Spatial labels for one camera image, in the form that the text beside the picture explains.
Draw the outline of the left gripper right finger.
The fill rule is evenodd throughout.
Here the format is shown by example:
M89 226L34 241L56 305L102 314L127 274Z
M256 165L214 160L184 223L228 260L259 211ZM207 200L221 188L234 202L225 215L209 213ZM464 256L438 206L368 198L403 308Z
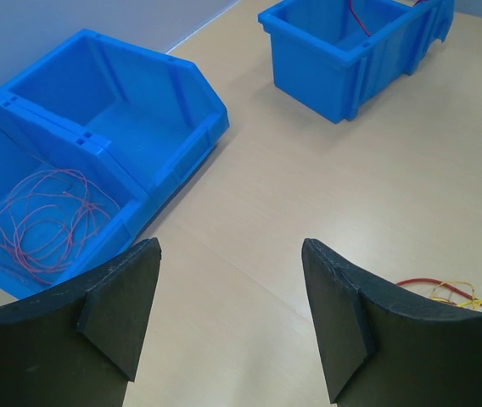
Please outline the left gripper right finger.
M435 302L307 238L307 298L337 406L482 406L482 313Z

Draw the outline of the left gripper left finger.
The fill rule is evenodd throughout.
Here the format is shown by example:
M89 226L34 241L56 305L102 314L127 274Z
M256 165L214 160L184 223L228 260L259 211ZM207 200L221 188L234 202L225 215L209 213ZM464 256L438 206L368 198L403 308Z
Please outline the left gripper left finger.
M146 239L0 307L0 406L121 406L134 381L161 248Z

